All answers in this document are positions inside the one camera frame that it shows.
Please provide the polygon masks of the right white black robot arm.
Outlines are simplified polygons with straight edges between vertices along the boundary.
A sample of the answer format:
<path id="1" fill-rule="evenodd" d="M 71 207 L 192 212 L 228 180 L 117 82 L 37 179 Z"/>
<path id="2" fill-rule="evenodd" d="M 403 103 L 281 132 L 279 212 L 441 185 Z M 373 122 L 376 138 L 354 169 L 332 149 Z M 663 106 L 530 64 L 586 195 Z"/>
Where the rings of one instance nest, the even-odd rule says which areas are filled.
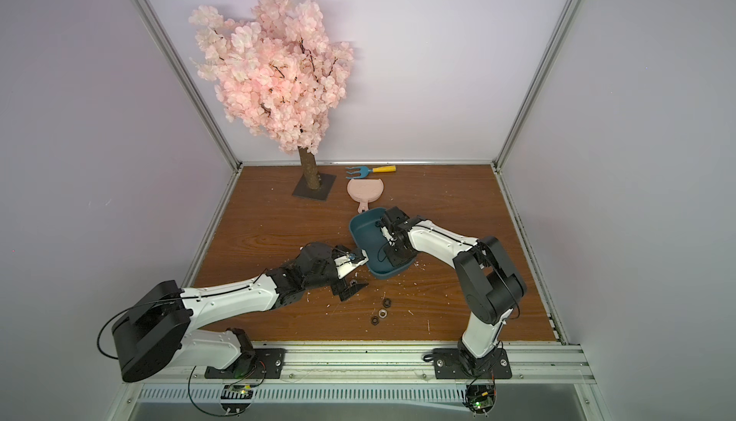
<path id="1" fill-rule="evenodd" d="M 499 336 L 513 311 L 521 309 L 526 284 L 508 253 L 495 237 L 477 239 L 435 225 L 421 217 L 410 218 L 399 208 L 385 210 L 375 223 L 377 258 L 369 270 L 378 279 L 405 271 L 419 253 L 454 268 L 471 310 L 459 350 L 478 365 L 499 344 Z"/>

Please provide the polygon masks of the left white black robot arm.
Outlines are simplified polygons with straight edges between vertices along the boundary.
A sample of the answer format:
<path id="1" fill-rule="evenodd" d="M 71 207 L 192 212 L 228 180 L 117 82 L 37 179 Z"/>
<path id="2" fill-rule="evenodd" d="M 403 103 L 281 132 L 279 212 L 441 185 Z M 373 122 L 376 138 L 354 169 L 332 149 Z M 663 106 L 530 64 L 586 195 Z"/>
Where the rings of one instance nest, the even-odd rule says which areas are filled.
<path id="1" fill-rule="evenodd" d="M 134 383 L 168 367 L 231 371 L 239 361 L 252 367 L 255 352 L 245 332 L 208 332 L 206 326 L 291 306 L 315 289 L 347 300 L 361 288 L 349 284 L 348 275 L 367 261 L 361 248 L 310 243 L 293 260 L 245 281 L 207 288 L 163 281 L 111 326 L 121 377 Z"/>

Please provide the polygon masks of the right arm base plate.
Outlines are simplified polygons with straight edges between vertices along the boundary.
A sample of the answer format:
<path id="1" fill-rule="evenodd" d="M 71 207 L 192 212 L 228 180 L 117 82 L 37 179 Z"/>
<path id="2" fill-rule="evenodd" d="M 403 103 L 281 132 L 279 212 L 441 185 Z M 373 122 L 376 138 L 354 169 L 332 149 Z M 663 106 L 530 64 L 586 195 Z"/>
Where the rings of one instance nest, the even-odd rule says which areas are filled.
<path id="1" fill-rule="evenodd" d="M 423 357 L 431 363 L 438 380 L 498 379 L 513 378 L 511 363 L 507 352 L 501 347 L 494 348 L 485 357 L 476 358 L 466 350 L 456 348 L 435 348 Z"/>

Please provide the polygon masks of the teal plastic storage box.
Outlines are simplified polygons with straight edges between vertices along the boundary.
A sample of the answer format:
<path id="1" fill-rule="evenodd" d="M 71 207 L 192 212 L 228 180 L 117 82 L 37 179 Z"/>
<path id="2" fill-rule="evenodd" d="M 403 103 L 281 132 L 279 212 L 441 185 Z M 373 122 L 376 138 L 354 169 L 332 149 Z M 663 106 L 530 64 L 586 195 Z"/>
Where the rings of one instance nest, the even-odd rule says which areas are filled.
<path id="1" fill-rule="evenodd" d="M 368 269 L 374 277 L 389 279 L 406 271 L 416 260 L 417 252 L 398 254 L 381 231 L 387 210 L 376 207 L 352 218 L 349 230 L 354 242 L 367 256 Z"/>

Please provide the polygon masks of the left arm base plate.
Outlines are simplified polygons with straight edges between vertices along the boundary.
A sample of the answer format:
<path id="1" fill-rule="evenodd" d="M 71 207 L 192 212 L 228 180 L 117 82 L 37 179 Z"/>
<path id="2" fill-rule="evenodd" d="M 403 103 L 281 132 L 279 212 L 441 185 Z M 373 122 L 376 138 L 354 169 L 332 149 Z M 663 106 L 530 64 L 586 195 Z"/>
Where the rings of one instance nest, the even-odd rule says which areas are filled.
<path id="1" fill-rule="evenodd" d="M 286 354 L 285 348 L 257 348 L 246 352 L 225 369 L 207 367 L 204 377 L 219 380 L 276 380 L 281 377 Z"/>

